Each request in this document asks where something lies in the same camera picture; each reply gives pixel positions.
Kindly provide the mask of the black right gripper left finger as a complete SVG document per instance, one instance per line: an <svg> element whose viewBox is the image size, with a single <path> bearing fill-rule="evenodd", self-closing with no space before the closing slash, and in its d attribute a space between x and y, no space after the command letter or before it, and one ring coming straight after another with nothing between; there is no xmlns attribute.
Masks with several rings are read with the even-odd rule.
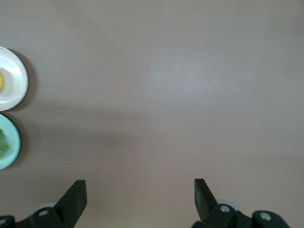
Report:
<svg viewBox="0 0 304 228"><path fill-rule="evenodd" d="M12 215L0 216L0 228L74 228L86 206L86 182L77 180L52 207L40 208L19 222Z"/></svg>

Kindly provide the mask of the mint green round plate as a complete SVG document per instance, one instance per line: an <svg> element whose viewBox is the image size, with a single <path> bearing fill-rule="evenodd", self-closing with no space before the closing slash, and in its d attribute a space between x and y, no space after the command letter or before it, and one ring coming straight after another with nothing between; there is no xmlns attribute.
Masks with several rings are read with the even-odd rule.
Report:
<svg viewBox="0 0 304 228"><path fill-rule="evenodd" d="M21 149L21 137L16 125L3 114L0 114L0 129L6 134L10 146L9 152L0 159L0 170L3 170L18 157Z"/></svg>

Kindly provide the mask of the green lettuce leaf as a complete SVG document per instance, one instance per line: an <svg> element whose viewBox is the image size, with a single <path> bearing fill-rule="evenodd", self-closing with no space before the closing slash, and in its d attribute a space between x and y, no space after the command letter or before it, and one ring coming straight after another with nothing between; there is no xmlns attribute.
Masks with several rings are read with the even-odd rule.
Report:
<svg viewBox="0 0 304 228"><path fill-rule="evenodd" d="M8 139L2 129L0 129L0 159L3 158L10 150Z"/></svg>

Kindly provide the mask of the cream white round plate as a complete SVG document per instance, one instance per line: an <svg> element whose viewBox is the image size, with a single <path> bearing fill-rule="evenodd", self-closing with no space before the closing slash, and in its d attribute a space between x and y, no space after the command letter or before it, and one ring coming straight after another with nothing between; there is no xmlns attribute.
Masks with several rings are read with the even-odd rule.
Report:
<svg viewBox="0 0 304 228"><path fill-rule="evenodd" d="M28 74L21 59L12 51L0 46L0 72L4 87L0 91L0 112L10 110L24 99L28 86Z"/></svg>

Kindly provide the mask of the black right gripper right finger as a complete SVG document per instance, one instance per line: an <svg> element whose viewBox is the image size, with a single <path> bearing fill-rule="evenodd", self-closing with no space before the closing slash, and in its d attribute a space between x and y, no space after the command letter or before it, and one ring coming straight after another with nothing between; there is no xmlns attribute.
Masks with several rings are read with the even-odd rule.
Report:
<svg viewBox="0 0 304 228"><path fill-rule="evenodd" d="M290 228L271 211L257 210L248 217L227 203L218 203L204 179L194 180L194 202L200 220L191 228Z"/></svg>

